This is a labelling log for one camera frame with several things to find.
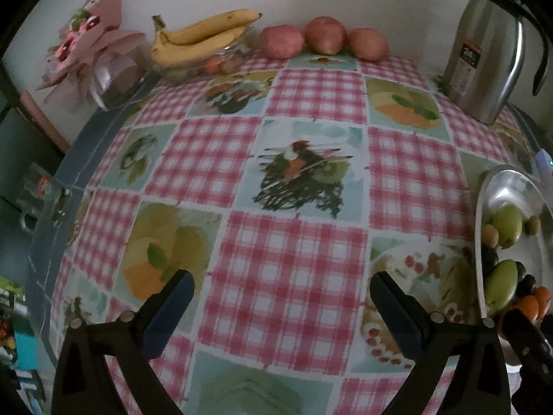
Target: jug handle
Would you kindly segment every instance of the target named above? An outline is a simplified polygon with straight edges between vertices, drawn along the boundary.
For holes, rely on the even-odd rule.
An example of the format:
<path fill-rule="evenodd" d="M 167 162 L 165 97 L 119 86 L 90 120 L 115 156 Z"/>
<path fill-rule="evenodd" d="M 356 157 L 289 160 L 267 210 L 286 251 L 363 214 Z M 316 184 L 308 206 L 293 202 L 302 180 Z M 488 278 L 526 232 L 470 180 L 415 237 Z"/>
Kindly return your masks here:
<path fill-rule="evenodd" d="M 535 27 L 535 29 L 537 29 L 541 36 L 541 43 L 543 44 L 543 53 L 541 55 L 540 66 L 537 68 L 537 72 L 534 76 L 534 86 L 532 88 L 532 95 L 536 96 L 540 92 L 541 87 L 544 85 L 545 76 L 549 67 L 549 41 L 547 40 L 544 29 L 531 13 L 523 8 L 518 8 L 518 11 L 521 16 L 526 17 L 528 21 Z"/>
<path fill-rule="evenodd" d="M 26 232 L 27 234 L 32 234 L 32 233 L 34 233 L 34 230 L 31 229 L 29 227 L 29 225 L 27 224 L 27 217 L 28 216 L 35 217 L 37 219 L 39 214 L 38 214 L 37 210 L 34 207 L 26 206 L 21 211 L 21 214 L 19 215 L 19 225 L 20 225 L 21 229 L 23 230 L 23 232 Z"/>

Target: red apple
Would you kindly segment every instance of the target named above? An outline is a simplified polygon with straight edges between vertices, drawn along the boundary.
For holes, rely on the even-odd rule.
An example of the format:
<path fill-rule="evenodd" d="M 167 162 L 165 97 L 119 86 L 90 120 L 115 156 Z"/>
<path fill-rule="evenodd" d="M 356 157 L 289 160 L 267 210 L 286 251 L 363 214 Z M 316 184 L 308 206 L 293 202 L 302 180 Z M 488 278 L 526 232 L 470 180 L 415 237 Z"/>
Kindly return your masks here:
<path fill-rule="evenodd" d="M 288 59 L 303 49 L 303 34 L 290 25 L 269 26 L 259 35 L 259 48 L 269 59 Z"/>
<path fill-rule="evenodd" d="M 344 26 L 332 17 L 316 17 L 305 27 L 305 41 L 320 55 L 335 55 L 346 43 Z"/>
<path fill-rule="evenodd" d="M 378 62 L 390 54 L 386 38 L 372 28 L 356 28 L 349 32 L 349 46 L 356 58 Z"/>

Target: green pear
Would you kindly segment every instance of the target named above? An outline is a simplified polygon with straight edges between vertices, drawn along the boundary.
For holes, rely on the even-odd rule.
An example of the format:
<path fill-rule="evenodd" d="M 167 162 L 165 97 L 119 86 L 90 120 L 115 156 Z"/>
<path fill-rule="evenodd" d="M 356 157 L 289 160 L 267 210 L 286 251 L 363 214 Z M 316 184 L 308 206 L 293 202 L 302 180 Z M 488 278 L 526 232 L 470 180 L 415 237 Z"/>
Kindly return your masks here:
<path fill-rule="evenodd" d="M 493 312 L 503 309 L 515 295 L 517 284 L 516 262 L 511 259 L 499 262 L 486 281 L 486 306 Z"/>
<path fill-rule="evenodd" d="M 491 224 L 499 233 L 499 245 L 510 248 L 522 234 L 522 214 L 513 204 L 506 204 L 497 209 L 492 217 Z"/>

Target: screw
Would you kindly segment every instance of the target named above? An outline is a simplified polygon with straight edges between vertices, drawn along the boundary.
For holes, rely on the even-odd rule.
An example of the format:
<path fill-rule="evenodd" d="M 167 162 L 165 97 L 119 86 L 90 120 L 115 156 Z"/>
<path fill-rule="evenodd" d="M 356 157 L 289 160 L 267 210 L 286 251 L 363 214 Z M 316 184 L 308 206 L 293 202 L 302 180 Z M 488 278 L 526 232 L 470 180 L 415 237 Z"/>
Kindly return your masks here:
<path fill-rule="evenodd" d="M 434 323 L 443 323 L 445 321 L 445 317 L 439 313 L 439 312 L 432 312 L 430 314 L 430 319 L 434 322 Z"/>
<path fill-rule="evenodd" d="M 132 321 L 134 319 L 135 313 L 132 310 L 126 310 L 123 312 L 119 319 L 123 321 L 123 323 L 129 323 L 129 321 Z"/>
<path fill-rule="evenodd" d="M 490 317 L 486 317 L 486 318 L 483 318 L 482 319 L 482 323 L 484 324 L 484 326 L 486 326 L 487 328 L 493 328 L 496 324 L 494 323 L 494 321 L 490 318 Z"/>
<path fill-rule="evenodd" d="M 75 318 L 73 321 L 71 321 L 70 326 L 73 329 L 78 329 L 82 326 L 82 320 L 80 318 Z"/>

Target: stainless steel vacuum jug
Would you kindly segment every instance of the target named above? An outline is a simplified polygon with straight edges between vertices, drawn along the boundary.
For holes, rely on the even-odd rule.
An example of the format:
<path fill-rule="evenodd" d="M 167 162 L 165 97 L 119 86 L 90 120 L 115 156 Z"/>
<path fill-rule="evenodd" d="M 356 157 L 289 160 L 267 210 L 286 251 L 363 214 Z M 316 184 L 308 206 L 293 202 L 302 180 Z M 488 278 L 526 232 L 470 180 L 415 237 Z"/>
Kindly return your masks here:
<path fill-rule="evenodd" d="M 520 0 L 470 0 L 457 28 L 443 76 L 445 94 L 467 114 L 492 124 L 507 102 L 524 61 L 523 17 L 538 30 L 543 56 L 533 95 L 544 83 L 549 44 L 544 30 Z"/>

